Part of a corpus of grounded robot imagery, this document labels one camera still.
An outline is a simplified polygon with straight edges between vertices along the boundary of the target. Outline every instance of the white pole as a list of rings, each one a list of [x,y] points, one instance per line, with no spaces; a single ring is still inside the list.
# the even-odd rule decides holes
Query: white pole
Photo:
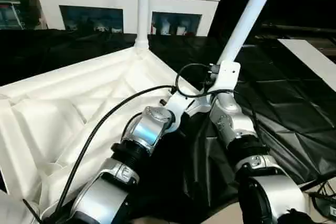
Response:
[[[267,0],[249,0],[240,17],[229,41],[227,42],[221,57],[217,63],[223,60],[234,61],[243,46],[248,34],[256,22]]]
[[[149,48],[148,45],[148,12],[149,0],[138,0],[138,35],[135,40],[135,47]]]

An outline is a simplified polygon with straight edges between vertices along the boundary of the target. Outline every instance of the black tarp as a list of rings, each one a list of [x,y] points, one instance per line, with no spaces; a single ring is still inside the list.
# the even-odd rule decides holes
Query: black tarp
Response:
[[[0,84],[4,85],[133,45],[135,35],[57,30],[0,31]],[[216,62],[214,38],[152,36],[151,50],[175,71],[190,62]],[[276,40],[244,47],[237,57],[237,90],[257,112],[262,140],[301,184],[336,171],[336,93]],[[201,87],[204,73],[186,70]],[[239,97],[246,113],[250,108]],[[184,120],[165,137],[142,179],[134,216],[200,222],[236,200],[234,174],[207,115]]]

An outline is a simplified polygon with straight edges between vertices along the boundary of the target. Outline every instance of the white styrofoam packaging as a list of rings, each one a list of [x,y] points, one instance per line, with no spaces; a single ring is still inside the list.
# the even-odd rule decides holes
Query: white styrofoam packaging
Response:
[[[88,135],[112,107],[136,92],[173,85],[176,73],[149,50],[128,48],[0,87],[0,170],[7,192],[53,213]],[[197,92],[181,79],[181,87]],[[128,119],[170,96],[144,94],[116,111],[94,137],[66,201],[112,155]]]

